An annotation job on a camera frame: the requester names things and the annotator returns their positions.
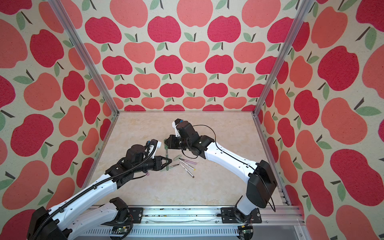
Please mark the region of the dark green pen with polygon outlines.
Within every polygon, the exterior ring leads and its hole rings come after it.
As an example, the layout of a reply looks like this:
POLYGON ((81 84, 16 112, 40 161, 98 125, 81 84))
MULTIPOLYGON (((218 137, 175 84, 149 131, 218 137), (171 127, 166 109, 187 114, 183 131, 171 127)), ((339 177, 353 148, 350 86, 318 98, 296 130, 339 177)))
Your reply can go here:
POLYGON ((169 163, 169 160, 168 160, 168 158, 169 158, 169 153, 168 153, 168 150, 165 149, 165 151, 166 151, 166 162, 169 163))

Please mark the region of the white yellow-tipped pen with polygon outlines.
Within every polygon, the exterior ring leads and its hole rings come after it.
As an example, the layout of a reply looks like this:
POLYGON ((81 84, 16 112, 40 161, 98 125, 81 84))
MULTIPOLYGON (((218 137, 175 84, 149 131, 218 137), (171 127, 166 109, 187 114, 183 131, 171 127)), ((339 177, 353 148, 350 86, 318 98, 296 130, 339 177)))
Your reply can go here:
POLYGON ((185 166, 187 166, 188 168, 192 169, 192 170, 196 170, 194 167, 192 167, 191 165, 189 165, 188 163, 184 162, 184 161, 179 161, 180 163, 184 164, 185 166))

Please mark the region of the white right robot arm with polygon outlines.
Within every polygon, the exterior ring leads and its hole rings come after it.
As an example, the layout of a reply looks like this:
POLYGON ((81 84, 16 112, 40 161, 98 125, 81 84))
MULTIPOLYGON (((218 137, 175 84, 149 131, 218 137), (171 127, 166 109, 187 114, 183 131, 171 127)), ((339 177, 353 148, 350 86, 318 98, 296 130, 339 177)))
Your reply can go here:
POLYGON ((170 135, 165 144, 173 150, 189 150, 193 155, 212 161, 226 168, 247 184, 244 197, 234 207, 234 216, 240 223, 246 223, 256 208, 266 208, 278 186, 270 164, 264 160, 254 162, 244 159, 208 136, 177 137, 170 135))

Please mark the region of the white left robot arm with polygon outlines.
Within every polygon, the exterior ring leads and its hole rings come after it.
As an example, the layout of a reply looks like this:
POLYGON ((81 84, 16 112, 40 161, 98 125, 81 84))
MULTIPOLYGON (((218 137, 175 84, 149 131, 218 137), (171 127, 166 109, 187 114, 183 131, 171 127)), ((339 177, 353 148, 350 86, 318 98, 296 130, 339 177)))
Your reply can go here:
POLYGON ((102 208, 84 212, 100 199, 118 190, 129 181, 136 180, 135 173, 160 171, 172 160, 155 153, 161 143, 152 140, 146 145, 133 145, 126 156, 106 170, 91 186, 71 198, 33 214, 27 232, 28 240, 73 240, 78 235, 98 225, 121 228, 124 239, 133 229, 134 215, 120 198, 111 199, 102 208))

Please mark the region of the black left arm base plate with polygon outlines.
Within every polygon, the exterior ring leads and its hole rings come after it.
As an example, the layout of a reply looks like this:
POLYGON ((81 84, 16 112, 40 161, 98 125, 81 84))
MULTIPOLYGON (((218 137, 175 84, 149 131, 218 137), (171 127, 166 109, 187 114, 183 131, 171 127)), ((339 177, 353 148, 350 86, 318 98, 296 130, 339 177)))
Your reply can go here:
POLYGON ((123 208, 120 210, 119 223, 122 224, 140 224, 143 218, 143 208, 123 208))

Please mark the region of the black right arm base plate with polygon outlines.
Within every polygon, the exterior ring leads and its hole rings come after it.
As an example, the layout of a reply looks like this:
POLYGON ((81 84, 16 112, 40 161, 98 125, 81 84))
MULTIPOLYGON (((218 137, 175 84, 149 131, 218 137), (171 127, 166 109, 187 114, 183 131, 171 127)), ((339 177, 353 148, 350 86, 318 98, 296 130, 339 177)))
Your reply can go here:
POLYGON ((250 214, 245 215, 237 208, 221 208, 221 212, 217 214, 221 217, 223 224, 261 224, 262 218, 259 208, 255 208, 250 214))

